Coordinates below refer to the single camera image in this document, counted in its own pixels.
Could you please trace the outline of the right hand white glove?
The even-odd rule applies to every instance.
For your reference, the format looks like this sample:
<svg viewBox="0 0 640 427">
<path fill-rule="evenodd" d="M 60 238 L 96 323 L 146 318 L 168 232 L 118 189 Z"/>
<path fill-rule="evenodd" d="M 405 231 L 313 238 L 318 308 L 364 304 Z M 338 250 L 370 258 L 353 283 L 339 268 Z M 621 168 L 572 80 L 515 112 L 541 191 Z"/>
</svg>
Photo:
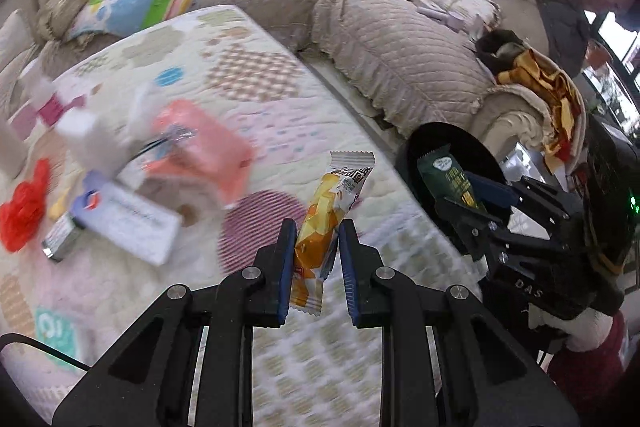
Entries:
<svg viewBox="0 0 640 427">
<path fill-rule="evenodd" d="M 536 329 L 539 326 L 549 326 L 567 334 L 567 349 L 573 352 L 596 350 L 603 346 L 610 336 L 613 336 L 614 349 L 621 357 L 628 352 L 628 329 L 624 314 L 620 311 L 610 317 L 588 308 L 573 320 L 565 321 L 530 305 L 528 308 L 528 327 Z"/>
</svg>

